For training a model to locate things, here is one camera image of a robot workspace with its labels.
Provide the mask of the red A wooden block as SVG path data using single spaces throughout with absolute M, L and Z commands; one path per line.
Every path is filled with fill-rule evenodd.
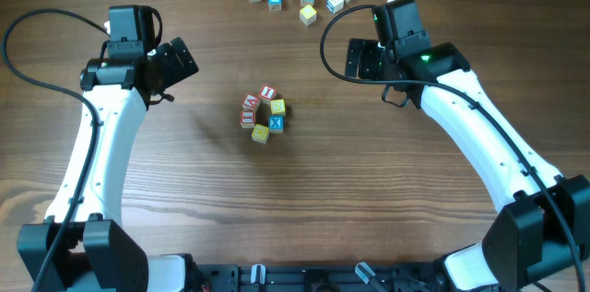
M 257 111 L 261 104 L 261 100 L 254 94 L 248 93 L 242 101 L 242 108 L 245 111 Z

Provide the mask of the red I wooden block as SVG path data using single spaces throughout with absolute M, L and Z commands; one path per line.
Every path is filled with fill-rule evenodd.
M 258 98 L 265 104 L 269 104 L 277 96 L 277 90 L 268 85 L 263 85 L 258 93 Z
M 242 128 L 254 128 L 256 125 L 256 112 L 242 111 L 240 116 L 240 124 Z

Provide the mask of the yellow S wooden block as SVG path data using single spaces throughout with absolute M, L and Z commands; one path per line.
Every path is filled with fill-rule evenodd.
M 270 101 L 270 108 L 272 115 L 281 115 L 285 116 L 287 114 L 285 100 L 283 99 L 273 99 Z

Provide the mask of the blue-sided picture wooden block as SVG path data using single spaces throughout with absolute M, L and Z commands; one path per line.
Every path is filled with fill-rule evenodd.
M 284 133 L 284 117 L 282 115 L 271 115 L 268 121 L 268 129 L 272 134 Z

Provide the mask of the yellow top wooden block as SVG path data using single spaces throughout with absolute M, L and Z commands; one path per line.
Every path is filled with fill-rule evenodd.
M 270 131 L 267 126 L 256 124 L 252 131 L 252 139 L 261 144 L 265 144 L 269 138 Z

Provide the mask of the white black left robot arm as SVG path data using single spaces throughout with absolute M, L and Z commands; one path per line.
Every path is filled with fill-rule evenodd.
M 37 291 L 204 291 L 187 253 L 149 256 L 124 231 L 122 195 L 148 109 L 197 64 L 181 39 L 164 42 L 159 12 L 113 6 L 106 41 L 80 76 L 77 139 L 44 219 L 22 226 L 18 253 Z

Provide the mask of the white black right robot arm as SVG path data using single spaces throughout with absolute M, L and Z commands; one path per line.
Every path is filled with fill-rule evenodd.
M 349 42 L 342 78 L 405 96 L 453 139 L 484 182 L 497 217 L 483 240 L 430 264 L 412 283 L 431 291 L 517 291 L 573 268 L 585 290 L 589 183 L 565 177 L 494 106 L 470 62 L 435 45 L 415 0 L 372 7 L 373 40 Z

